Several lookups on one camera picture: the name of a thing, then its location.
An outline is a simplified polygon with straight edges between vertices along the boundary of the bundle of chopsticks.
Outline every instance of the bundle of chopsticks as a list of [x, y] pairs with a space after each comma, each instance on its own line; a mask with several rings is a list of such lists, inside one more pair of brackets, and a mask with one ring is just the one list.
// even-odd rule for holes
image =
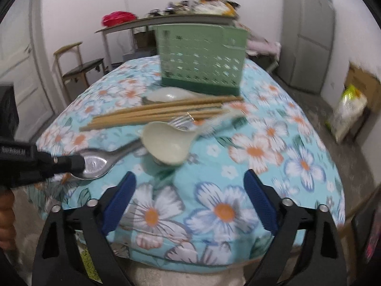
[[131, 107], [95, 116], [87, 126], [81, 127], [80, 131], [141, 125], [157, 121], [168, 122], [174, 117], [183, 116], [187, 113], [195, 120], [202, 120], [224, 113], [223, 103], [242, 100], [240, 96], [218, 96]]

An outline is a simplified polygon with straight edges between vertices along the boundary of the floral tablecloth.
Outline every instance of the floral tablecloth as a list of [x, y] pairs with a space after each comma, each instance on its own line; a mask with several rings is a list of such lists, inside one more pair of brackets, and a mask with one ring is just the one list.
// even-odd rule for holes
[[[79, 132], [93, 116], [138, 106], [160, 86], [159, 58], [124, 63], [82, 93], [37, 141], [39, 149], [68, 154], [86, 147], [114, 150], [135, 139], [142, 126]], [[198, 139], [178, 168], [155, 164], [145, 149], [120, 160], [104, 177], [77, 181], [57, 175], [27, 188], [46, 216], [100, 198], [127, 171], [137, 189], [116, 231], [108, 236], [121, 257], [168, 270], [212, 272], [262, 256], [272, 237], [260, 223], [243, 189], [253, 169], [279, 195], [305, 207], [327, 204], [336, 224], [345, 218], [337, 168], [299, 106], [255, 63], [245, 62], [241, 95], [246, 118]], [[298, 233], [295, 244], [301, 244]]]

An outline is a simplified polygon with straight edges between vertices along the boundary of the floor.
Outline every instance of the floor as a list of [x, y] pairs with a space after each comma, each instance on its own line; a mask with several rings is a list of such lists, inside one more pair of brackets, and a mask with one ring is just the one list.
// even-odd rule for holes
[[[329, 105], [320, 97], [287, 87], [280, 79], [274, 77], [289, 95], [302, 107], [309, 121], [318, 132], [325, 146], [335, 161], [344, 186], [346, 210], [356, 206], [359, 201], [375, 188], [373, 177], [359, 146], [350, 140], [341, 145], [335, 143], [334, 138], [327, 131], [324, 122], [331, 113]], [[34, 249], [43, 226], [43, 221], [27, 202], [23, 191], [15, 191], [16, 201], [14, 211], [16, 215], [15, 227], [17, 230], [16, 242], [20, 250], [20, 258], [25, 267], [32, 268]], [[255, 265], [244, 268], [234, 268], [220, 274], [195, 275], [163, 271], [148, 267], [136, 262], [122, 260], [122, 267], [137, 286], [157, 285], [212, 285], [212, 286], [241, 286], [245, 278], [251, 275]]]

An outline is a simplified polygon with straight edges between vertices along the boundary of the door frame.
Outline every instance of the door frame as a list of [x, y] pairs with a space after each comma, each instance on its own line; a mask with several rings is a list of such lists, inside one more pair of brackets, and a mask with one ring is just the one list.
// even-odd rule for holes
[[42, 88], [55, 115], [66, 108], [66, 101], [59, 83], [53, 78], [46, 56], [41, 22], [41, 0], [30, 0], [29, 29], [32, 53]]

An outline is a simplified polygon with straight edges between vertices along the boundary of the ladle handle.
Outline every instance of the ladle handle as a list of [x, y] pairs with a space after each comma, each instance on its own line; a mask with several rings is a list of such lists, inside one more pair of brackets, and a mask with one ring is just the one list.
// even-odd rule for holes
[[140, 149], [141, 147], [143, 147], [143, 143], [142, 143], [140, 138], [137, 138], [136, 140], [128, 142], [127, 144], [116, 149], [114, 151], [114, 154], [113, 154], [114, 158], [117, 160], [120, 158], [123, 158], [128, 153], [132, 153], [132, 152]]
[[244, 117], [245, 113], [238, 109], [229, 109], [229, 112], [226, 114], [218, 115], [215, 118], [207, 120], [205, 123], [203, 123], [201, 126], [199, 126], [197, 129], [194, 130], [194, 132], [199, 135], [203, 134], [204, 132], [208, 131], [210, 128], [214, 126], [218, 126], [222, 122], [228, 119], [233, 119], [237, 117]]

